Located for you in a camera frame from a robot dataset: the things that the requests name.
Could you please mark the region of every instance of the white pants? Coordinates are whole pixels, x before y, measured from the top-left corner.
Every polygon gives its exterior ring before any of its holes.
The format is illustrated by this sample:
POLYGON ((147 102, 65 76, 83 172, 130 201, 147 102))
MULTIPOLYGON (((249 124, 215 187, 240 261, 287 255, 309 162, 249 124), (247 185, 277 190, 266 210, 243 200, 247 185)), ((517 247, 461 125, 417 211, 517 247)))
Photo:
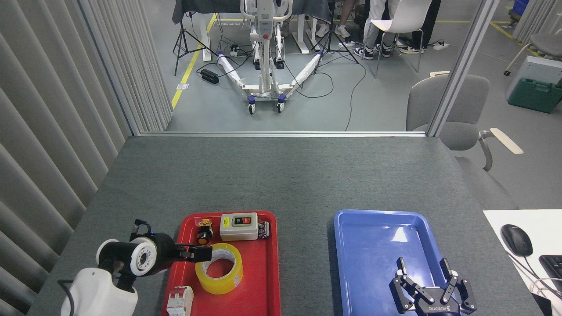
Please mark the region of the white pants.
MULTIPOLYGON (((383 16, 384 12, 384 3, 386 0, 370 0, 371 1, 371 8, 369 10, 369 18, 365 21, 365 30, 363 31, 363 44, 367 48, 372 49, 375 46, 375 41, 377 39, 377 35, 379 34, 379 29, 371 24, 371 20, 380 20, 383 16)), ((396 7, 400 0, 388 0, 388 13, 390 14, 390 18, 394 17, 394 12, 396 12, 396 7)))

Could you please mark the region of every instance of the gray curtain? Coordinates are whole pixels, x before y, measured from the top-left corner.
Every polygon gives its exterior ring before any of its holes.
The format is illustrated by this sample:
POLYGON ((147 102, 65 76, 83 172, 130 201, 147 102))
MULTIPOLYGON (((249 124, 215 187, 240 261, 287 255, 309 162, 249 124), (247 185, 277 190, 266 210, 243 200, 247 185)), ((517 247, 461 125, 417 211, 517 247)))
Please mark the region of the gray curtain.
POLYGON ((78 0, 134 131, 165 130, 172 106, 140 0, 78 0))
POLYGON ((557 13, 562 13, 562 0, 530 0, 513 37, 527 44, 532 34, 556 32, 562 27, 557 13))
POLYGON ((131 135, 121 107, 147 129, 170 119, 142 6, 91 4, 111 60, 76 0, 0 0, 1 316, 27 312, 131 135))

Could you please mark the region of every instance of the green toolbox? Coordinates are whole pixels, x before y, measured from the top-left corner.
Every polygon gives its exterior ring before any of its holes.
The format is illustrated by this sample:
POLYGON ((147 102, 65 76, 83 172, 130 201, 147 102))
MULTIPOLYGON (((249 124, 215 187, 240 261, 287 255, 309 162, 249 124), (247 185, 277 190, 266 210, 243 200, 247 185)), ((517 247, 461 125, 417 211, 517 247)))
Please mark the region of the green toolbox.
POLYGON ((521 78, 509 97, 508 103, 531 110, 550 113, 562 100, 562 86, 521 78))

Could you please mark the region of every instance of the blue bin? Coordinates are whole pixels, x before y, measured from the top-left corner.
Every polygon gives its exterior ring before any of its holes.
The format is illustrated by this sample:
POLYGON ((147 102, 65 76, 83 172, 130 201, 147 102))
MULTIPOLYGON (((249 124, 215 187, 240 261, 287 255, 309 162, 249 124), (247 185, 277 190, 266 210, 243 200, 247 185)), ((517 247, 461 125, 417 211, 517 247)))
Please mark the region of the blue bin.
POLYGON ((512 10, 518 15, 523 15, 525 8, 527 8, 527 4, 529 4, 529 0, 515 0, 512 10))
POLYGON ((334 228, 344 316, 400 316, 388 286, 398 257, 417 284, 445 287, 441 254, 422 215, 341 210, 334 228))

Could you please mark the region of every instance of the gray tabletop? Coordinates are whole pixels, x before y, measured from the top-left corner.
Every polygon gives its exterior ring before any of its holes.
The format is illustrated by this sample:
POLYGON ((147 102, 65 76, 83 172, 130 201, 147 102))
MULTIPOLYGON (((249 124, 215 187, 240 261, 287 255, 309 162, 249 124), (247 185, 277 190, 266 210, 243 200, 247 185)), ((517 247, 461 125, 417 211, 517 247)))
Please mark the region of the gray tabletop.
MULTIPOLYGON (((28 315, 57 315, 65 294, 56 280, 95 266, 103 241, 127 241, 135 218, 174 235, 192 213, 260 209, 277 217, 285 316, 342 314, 333 232, 340 209, 421 213, 441 254, 471 280, 473 315, 541 315, 451 152, 437 138, 395 137, 131 138, 28 315)), ((167 276, 137 279, 134 315, 159 315, 167 276)))

